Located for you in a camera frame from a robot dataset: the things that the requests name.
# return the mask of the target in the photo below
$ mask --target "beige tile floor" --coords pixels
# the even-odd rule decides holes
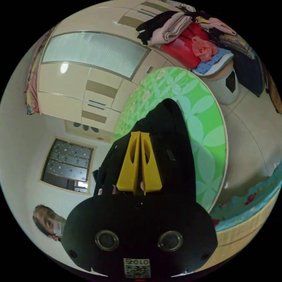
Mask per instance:
[[[246,194],[270,176],[282,159],[282,115],[275,111],[265,91],[258,98],[240,85],[238,100],[220,107],[227,128],[229,159],[217,203]]]

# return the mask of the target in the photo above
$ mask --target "person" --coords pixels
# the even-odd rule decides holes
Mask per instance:
[[[55,241],[61,241],[66,219],[44,205],[35,207],[32,219],[43,234]]]

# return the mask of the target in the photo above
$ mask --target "green floral tablecloth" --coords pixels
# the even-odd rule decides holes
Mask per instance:
[[[166,98],[175,100],[182,109],[193,149],[197,202],[209,212],[225,177],[226,132],[218,104],[194,74],[177,67],[150,73],[126,101],[113,141],[126,135],[137,121]]]

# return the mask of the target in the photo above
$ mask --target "window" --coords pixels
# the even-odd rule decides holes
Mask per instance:
[[[82,63],[131,78],[148,51],[148,48],[117,36],[75,32],[53,37],[42,62]]]
[[[41,181],[63,189],[87,193],[94,149],[56,139],[48,154]]]

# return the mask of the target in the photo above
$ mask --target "drawer handle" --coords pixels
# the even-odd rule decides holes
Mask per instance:
[[[88,106],[90,106],[90,107],[94,107],[94,108],[97,108],[97,109],[100,109],[100,110],[104,110],[103,108],[100,108],[100,107],[97,107],[97,106],[94,106],[94,105],[90,105],[90,104],[88,104]]]
[[[153,67],[149,67],[149,69],[147,70],[147,73],[150,73],[153,70]]]
[[[150,17],[155,17],[157,14],[155,14],[155,13],[152,13],[152,12],[150,12],[150,11],[147,11],[147,10],[144,10],[144,9],[141,9],[141,11],[137,11],[138,13],[142,13],[142,14],[145,14],[145,15],[147,15],[147,16],[150,16]]]
[[[105,106],[106,104],[103,104],[103,103],[99,103],[99,102],[96,102],[96,101],[92,101],[92,100],[88,100],[89,102],[92,102],[92,103],[95,103],[95,104],[99,104],[99,105],[102,105],[102,106]]]

